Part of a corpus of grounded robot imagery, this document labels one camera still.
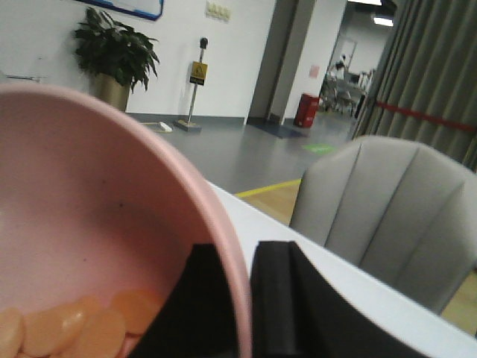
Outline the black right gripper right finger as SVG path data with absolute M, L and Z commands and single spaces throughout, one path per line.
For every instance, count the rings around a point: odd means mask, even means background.
M 260 242 L 251 271 L 254 357 L 421 357 L 366 318 L 295 242 Z

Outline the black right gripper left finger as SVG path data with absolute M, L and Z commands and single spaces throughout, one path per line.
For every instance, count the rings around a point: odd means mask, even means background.
M 237 357 L 230 289 L 215 246 L 196 244 L 163 308 L 129 357 Z

